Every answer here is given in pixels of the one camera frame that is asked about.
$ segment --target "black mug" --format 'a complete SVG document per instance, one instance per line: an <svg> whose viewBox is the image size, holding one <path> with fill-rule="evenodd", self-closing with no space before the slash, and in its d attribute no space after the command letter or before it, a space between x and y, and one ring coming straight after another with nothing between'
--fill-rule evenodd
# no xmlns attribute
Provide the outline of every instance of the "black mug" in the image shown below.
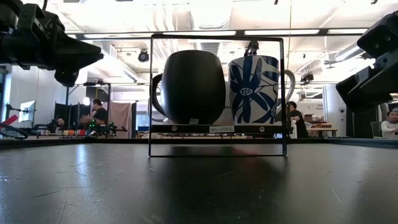
<svg viewBox="0 0 398 224"><path fill-rule="evenodd" d="M162 81L160 97L156 89ZM213 124L224 110L225 80L219 58L202 50L170 55L152 79L152 104L174 124Z"/></svg>

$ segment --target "camera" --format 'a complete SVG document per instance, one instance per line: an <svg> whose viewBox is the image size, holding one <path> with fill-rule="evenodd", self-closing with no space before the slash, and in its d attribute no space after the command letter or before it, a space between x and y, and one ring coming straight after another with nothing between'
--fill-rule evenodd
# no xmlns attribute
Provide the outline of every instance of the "camera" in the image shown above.
<svg viewBox="0 0 398 224"><path fill-rule="evenodd" d="M78 72L103 58L101 48L66 35L58 16L20 0L0 3L0 65L55 70L55 79L73 86Z"/></svg>
<svg viewBox="0 0 398 224"><path fill-rule="evenodd" d="M300 82L304 82L303 85L307 85L309 84L311 81L313 80L313 73L312 72L308 72L304 75L301 76L301 80Z"/></svg>
<svg viewBox="0 0 398 224"><path fill-rule="evenodd" d="M141 49L141 53L138 55L138 61L140 61L140 62L147 62L147 61L149 61L148 50Z"/></svg>

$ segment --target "blue flower pattern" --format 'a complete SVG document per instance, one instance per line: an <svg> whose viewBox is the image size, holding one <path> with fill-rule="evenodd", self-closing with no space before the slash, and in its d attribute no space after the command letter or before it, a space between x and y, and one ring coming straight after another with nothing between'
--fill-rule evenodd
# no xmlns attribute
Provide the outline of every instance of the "blue flower pattern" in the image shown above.
<svg viewBox="0 0 398 224"><path fill-rule="evenodd" d="M237 123L250 123L251 120L251 103L254 101L263 110L264 115L252 123L266 123L268 120L270 124L274 123L277 109L277 97L272 99L269 95L262 91L263 88L272 88L272 91L277 96L278 90L278 73L265 71L263 72L263 63L267 63L277 67L278 61L272 57L260 57L257 60L254 73L252 72L253 57L245 57L243 66L235 62L231 62L229 67L229 86L236 94L231 105L233 117L236 117L237 111L243 107L241 114L237 118Z"/></svg>

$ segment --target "chair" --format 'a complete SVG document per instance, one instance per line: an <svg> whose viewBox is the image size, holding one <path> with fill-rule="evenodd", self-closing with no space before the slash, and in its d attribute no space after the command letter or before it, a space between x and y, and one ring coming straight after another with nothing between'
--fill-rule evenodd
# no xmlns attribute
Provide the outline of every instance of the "chair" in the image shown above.
<svg viewBox="0 0 398 224"><path fill-rule="evenodd" d="M381 122L371 122L373 138L383 138L383 133L381 131Z"/></svg>

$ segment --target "computer monitor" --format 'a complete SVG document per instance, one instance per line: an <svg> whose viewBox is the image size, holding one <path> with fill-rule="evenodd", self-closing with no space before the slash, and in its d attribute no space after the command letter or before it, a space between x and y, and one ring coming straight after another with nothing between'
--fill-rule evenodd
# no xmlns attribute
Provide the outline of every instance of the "computer monitor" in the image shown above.
<svg viewBox="0 0 398 224"><path fill-rule="evenodd" d="M21 111L19 112L19 122L34 121L36 101L21 103Z"/></svg>

